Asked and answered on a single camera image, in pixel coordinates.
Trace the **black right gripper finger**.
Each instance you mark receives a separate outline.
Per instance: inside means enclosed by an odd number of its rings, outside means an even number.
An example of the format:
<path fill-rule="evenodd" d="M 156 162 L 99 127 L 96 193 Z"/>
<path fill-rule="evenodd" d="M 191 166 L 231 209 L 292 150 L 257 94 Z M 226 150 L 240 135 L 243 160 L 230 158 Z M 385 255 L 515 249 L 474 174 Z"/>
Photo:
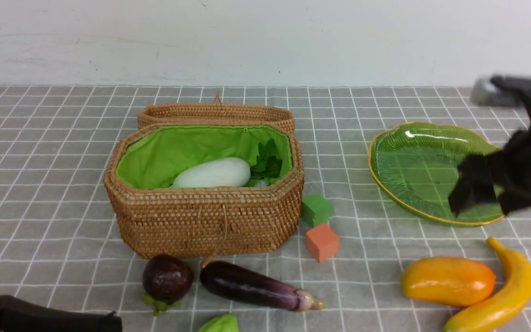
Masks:
<path fill-rule="evenodd" d="M 449 209 L 455 217 L 481 205 L 500 209 L 495 191 L 500 166 L 500 154 L 468 154 L 461 160 L 457 166 L 459 178 L 448 196 Z"/>

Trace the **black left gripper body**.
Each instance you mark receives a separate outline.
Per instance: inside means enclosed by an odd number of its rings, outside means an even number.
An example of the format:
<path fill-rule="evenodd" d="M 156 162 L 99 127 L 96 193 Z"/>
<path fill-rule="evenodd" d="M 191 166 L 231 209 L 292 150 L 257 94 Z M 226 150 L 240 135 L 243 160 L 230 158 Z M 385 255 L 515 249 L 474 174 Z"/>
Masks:
<path fill-rule="evenodd" d="M 9 295 L 0 296 L 0 332 L 121 332 L 116 311 L 91 314 L 47 308 Z"/>

